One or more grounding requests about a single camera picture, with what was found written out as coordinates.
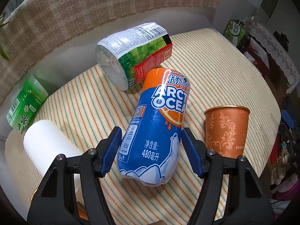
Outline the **white plastic cup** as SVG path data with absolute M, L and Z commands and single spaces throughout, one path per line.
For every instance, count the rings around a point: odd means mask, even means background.
M 38 172 L 44 176 L 57 155 L 80 156 L 83 151 L 51 120 L 39 120 L 26 131 L 24 149 Z

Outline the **green tissue box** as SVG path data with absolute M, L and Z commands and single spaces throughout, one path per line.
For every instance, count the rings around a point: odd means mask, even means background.
M 243 22 L 241 20 L 231 19 L 223 33 L 223 36 L 236 47 L 246 32 L 247 31 L 243 28 Z

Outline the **upright orange paper cup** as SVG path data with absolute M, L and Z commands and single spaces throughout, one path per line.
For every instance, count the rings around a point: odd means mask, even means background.
M 224 105 L 210 108 L 204 114 L 207 149 L 227 158 L 236 159 L 242 155 L 250 110 L 243 106 Z

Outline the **spider plant in pot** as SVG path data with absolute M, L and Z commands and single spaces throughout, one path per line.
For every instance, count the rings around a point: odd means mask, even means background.
M 4 43 L 5 40 L 4 40 L 3 35 L 2 35 L 3 27 L 6 26 L 6 25 L 9 23 L 8 21 L 5 22 L 6 14 L 7 14 L 7 13 L 6 13 L 5 11 L 3 11 L 3 12 L 1 13 L 1 17 L 0 17 L 0 19 L 1 19 L 1 43 L 0 43 L 0 46 L 1 46 L 1 47 L 0 47 L 0 53 L 1 53 L 1 57 L 2 57 L 4 60 L 10 62 L 11 60 L 10 60 L 10 58 L 8 57 L 8 52 L 7 52 L 5 43 Z

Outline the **green tea label cup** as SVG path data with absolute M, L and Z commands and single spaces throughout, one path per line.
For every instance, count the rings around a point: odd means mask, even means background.
M 47 98 L 48 92 L 37 78 L 31 75 L 7 113 L 9 125 L 21 134 L 24 133 Z

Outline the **white lace cloth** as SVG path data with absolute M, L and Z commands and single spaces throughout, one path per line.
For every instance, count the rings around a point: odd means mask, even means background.
M 250 35 L 253 36 L 267 50 L 267 53 L 275 60 L 276 64 L 283 71 L 288 81 L 287 94 L 291 94 L 299 83 L 299 72 L 296 69 L 291 57 L 275 36 L 260 22 L 253 17 L 247 17 L 245 25 L 250 28 Z

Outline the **blue orange Arctic Ocean cup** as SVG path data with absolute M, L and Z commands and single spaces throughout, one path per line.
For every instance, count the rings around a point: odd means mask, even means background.
M 179 159 L 189 92 L 188 79 L 178 71 L 160 67 L 148 72 L 117 154 L 124 178 L 146 186 L 170 180 Z

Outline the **green red label cup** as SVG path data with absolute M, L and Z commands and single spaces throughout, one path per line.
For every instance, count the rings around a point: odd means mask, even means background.
M 119 90 L 142 82 L 147 73 L 170 58 L 172 41 L 167 30 L 147 22 L 103 38 L 96 45 L 98 64 Z

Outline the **beige plaid cloth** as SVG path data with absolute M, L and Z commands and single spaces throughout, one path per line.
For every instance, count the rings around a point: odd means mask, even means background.
M 29 69 L 71 39 L 131 15 L 172 7 L 216 8 L 219 0 L 25 0 L 5 20 L 1 100 Z

